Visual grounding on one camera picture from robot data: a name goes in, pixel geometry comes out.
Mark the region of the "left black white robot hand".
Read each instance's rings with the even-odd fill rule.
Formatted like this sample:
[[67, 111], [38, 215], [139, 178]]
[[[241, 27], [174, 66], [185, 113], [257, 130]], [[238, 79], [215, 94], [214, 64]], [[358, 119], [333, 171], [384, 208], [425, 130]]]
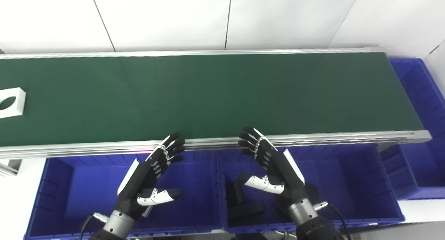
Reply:
[[172, 163], [183, 160], [185, 140], [176, 132], [167, 136], [143, 161], [136, 159], [118, 188], [118, 199], [113, 210], [137, 220], [149, 206], [174, 201], [182, 196], [179, 188], [156, 188], [158, 178]]

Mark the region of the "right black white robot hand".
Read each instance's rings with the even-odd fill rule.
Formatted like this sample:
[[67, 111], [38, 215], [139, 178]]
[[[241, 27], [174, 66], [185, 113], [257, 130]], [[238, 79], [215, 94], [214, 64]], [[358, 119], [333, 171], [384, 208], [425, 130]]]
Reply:
[[265, 135], [250, 126], [243, 127], [239, 138], [241, 153], [253, 157], [266, 170], [264, 176], [239, 173], [236, 176], [239, 183], [275, 194], [284, 207], [308, 199], [305, 179], [288, 150], [279, 151]]

